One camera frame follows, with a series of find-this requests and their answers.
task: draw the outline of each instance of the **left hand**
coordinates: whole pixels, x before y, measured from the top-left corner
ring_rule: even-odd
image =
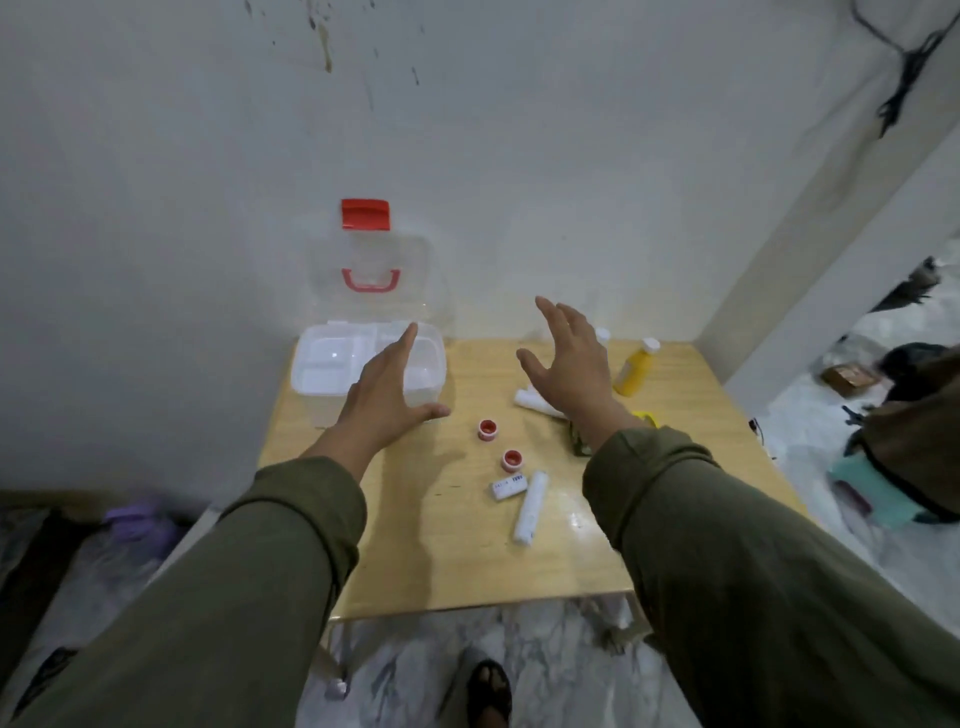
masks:
[[[416,338],[417,325],[411,324],[399,340],[367,362],[349,389],[337,424],[300,457],[326,455],[359,483],[374,455],[417,425],[450,414],[444,404],[408,407],[403,398],[403,370]]]

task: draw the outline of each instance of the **brown box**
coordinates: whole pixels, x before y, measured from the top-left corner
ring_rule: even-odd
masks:
[[[843,398],[866,392],[880,381],[879,376],[855,361],[827,367],[820,373],[820,379]]]

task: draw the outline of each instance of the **olive green jacket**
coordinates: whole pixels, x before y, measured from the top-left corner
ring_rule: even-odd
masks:
[[[584,494],[705,726],[960,725],[958,642],[686,435],[614,435]],[[260,471],[16,728],[292,726],[365,523],[329,459]]]

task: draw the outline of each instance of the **white roll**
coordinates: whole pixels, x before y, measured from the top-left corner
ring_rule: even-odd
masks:
[[[529,546],[533,543],[537,521],[540,520],[540,510],[543,508],[543,498],[546,496],[546,486],[549,482],[550,476],[544,471],[534,473],[533,480],[527,488],[527,495],[523,498],[523,505],[520,507],[520,516],[516,519],[514,541],[518,544]]]
[[[559,409],[554,409],[551,407],[547,401],[540,396],[540,393],[530,387],[529,389],[518,389],[514,395],[514,404],[520,407],[526,407],[527,409],[532,409],[536,412],[542,412],[544,415],[550,415],[550,417],[557,417],[561,420],[566,419],[566,415],[561,412]]]

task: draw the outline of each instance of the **hand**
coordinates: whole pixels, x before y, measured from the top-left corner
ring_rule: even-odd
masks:
[[[542,296],[537,296],[537,308],[553,335],[553,364],[544,368],[526,349],[517,350],[516,358],[540,395],[574,423],[594,452],[616,431],[644,426],[613,398],[607,350],[587,317]]]
[[[356,478],[363,477],[373,456],[417,425],[450,414],[438,402],[408,407],[403,399],[403,370],[417,338],[411,324],[398,341],[367,362],[350,387],[337,424],[300,457],[326,455]]]

